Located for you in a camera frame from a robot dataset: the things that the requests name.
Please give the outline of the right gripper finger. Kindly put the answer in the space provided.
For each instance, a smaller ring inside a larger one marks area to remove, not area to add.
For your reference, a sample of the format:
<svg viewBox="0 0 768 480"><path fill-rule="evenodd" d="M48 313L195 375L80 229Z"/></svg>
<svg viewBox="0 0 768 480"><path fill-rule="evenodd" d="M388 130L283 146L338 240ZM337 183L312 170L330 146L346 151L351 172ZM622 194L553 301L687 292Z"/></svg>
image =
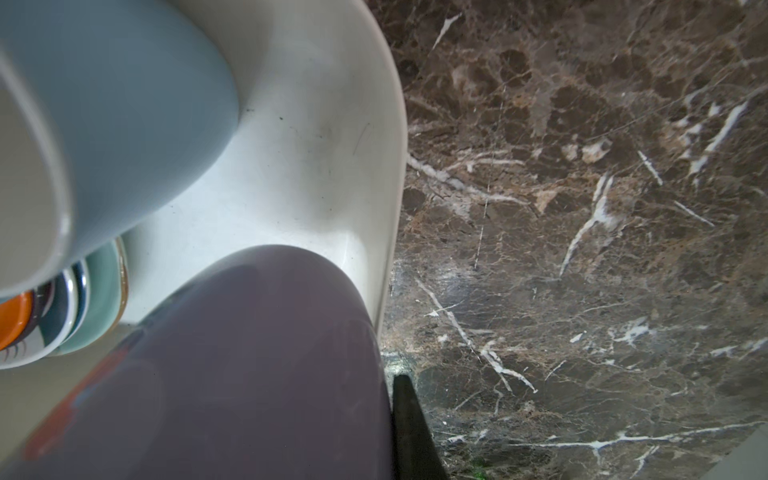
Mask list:
<svg viewBox="0 0 768 480"><path fill-rule="evenodd" d="M413 383L407 375L393 378L392 422L396 478L448 480Z"/></svg>

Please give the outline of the purple ceramic mug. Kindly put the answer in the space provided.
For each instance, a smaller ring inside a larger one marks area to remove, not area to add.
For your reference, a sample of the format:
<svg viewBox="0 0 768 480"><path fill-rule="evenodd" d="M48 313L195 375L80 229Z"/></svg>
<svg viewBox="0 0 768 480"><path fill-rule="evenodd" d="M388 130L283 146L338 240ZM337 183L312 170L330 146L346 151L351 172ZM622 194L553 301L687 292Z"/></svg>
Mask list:
<svg viewBox="0 0 768 480"><path fill-rule="evenodd" d="M5 479L391 479L390 401L350 278L281 245L152 311L3 461Z"/></svg>

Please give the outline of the white plastic bin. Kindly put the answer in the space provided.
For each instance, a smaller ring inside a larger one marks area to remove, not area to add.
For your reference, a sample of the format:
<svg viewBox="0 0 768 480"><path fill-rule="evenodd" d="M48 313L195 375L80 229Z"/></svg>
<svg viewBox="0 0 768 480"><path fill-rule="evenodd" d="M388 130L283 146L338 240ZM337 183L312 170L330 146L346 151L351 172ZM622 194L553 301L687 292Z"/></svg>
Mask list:
<svg viewBox="0 0 768 480"><path fill-rule="evenodd" d="M399 75L371 11L361 1L165 2L225 58L239 117L208 170L120 234L139 264L126 311L132 333L218 261L281 245L339 267L377 340L407 122Z"/></svg>

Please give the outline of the green floral ceramic plate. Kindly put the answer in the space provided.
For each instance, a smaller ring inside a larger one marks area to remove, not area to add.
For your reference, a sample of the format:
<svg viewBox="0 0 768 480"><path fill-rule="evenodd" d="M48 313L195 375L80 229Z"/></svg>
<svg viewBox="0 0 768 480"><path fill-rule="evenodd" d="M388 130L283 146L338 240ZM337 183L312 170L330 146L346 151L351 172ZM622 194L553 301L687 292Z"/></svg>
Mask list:
<svg viewBox="0 0 768 480"><path fill-rule="evenodd" d="M50 356L63 356L90 346L119 323L129 297L126 251L121 237L72 266L79 293L72 332Z"/></svg>

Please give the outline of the white plate dark green rim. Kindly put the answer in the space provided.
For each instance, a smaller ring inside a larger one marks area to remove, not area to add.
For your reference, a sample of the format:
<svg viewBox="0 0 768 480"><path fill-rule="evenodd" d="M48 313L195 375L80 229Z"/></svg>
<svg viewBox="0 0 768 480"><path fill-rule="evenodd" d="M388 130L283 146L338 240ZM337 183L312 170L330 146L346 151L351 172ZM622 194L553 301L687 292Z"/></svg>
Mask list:
<svg viewBox="0 0 768 480"><path fill-rule="evenodd" d="M30 320L21 338L1 351L1 369L31 364L51 354L78 330L90 304L90 272L84 260L34 290Z"/></svg>

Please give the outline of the light blue ceramic mug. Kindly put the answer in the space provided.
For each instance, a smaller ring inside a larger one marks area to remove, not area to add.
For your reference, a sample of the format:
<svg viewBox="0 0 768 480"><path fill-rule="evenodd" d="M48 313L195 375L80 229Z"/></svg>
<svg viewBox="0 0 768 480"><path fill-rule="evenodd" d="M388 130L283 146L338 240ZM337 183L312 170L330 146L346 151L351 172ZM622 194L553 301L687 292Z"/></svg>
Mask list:
<svg viewBox="0 0 768 480"><path fill-rule="evenodd" d="M1 294L133 228L220 156L231 69L165 1L1 5Z"/></svg>

